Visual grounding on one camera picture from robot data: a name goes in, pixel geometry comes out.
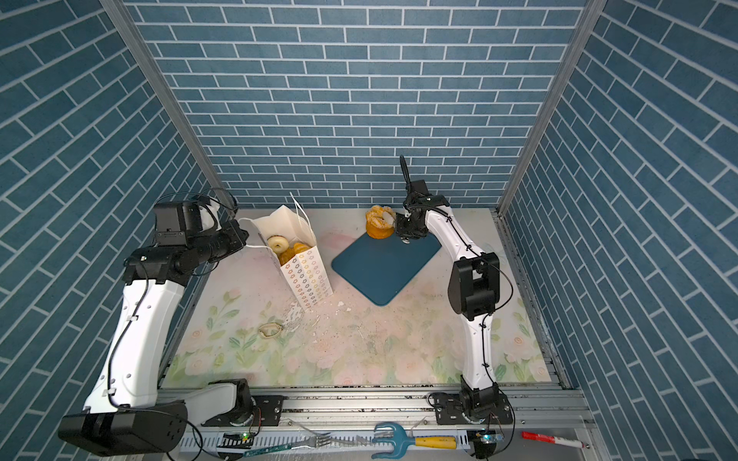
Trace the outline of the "large round twisted bread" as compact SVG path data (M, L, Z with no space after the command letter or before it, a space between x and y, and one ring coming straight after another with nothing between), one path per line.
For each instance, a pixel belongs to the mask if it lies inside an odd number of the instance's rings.
M373 206L367 213L366 218L366 233L376 240L386 239L392 236L395 232L394 228L388 228L382 220L382 214L389 212L396 216L396 212L391 207Z

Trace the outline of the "small white donut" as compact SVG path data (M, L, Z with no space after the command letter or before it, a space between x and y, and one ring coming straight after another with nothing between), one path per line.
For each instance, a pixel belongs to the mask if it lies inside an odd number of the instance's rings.
M287 238L281 235L273 235L267 238L267 246L276 254L282 255L290 249Z

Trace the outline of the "croissant bread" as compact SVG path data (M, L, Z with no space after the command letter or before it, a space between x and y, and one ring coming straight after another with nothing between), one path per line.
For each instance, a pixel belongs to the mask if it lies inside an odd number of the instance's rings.
M311 246L309 246L308 244L305 244L303 242L296 242L294 245L287 248L286 251L284 251L284 253L281 253L279 255L280 265L282 266L286 265L286 263L294 259L296 255L309 251L310 249L311 249Z

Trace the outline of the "white printed paper bag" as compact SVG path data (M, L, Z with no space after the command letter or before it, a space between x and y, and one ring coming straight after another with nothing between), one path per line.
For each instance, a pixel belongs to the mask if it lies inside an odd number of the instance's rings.
M292 207L282 206L269 215L259 218L243 217L238 222L248 222L253 225L261 239L259 245L249 245L247 248L268 249L271 259L278 265L293 295L305 308L315 308L334 294L329 281L328 271L318 248L316 235L311 226L311 220L305 209L290 195ZM273 235L281 235L288 239L290 246L296 242L303 242L311 249L286 263L280 265L279 256L268 246L267 238Z

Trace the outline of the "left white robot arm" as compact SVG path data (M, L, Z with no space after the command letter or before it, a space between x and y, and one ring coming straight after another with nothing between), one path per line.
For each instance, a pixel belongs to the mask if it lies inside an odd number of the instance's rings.
M170 453L188 429L253 421L256 404L244 378L217 381L182 400L158 401L168 330L195 269L237 253L247 239L231 220L182 245L132 253L111 349L82 411L61 419L61 441L101 457Z

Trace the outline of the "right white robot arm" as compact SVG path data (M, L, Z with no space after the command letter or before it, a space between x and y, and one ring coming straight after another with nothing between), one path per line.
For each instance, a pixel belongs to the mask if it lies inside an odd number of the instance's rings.
M395 221L397 234L403 240L431 234L452 260L447 295L465 335L459 392L463 415L472 422L511 424L514 410L491 365L491 327L495 312L512 300L503 294L501 279L513 282L501 270L499 257L484 251L461 228L444 196L431 194L423 180L405 176L405 183L405 213Z

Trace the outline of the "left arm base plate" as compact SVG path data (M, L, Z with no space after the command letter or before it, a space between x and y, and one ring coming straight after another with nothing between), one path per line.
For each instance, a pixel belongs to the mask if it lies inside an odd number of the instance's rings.
M245 413L236 414L234 411L217 415L205 422L203 426L217 428L276 428L280 424L283 414L285 396L257 395L252 398L251 409Z

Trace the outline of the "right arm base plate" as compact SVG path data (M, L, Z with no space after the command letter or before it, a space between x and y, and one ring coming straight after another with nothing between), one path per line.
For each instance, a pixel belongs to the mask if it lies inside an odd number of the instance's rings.
M502 392L481 400L467 393L434 392L426 401L440 426L511 425L514 420L513 408Z

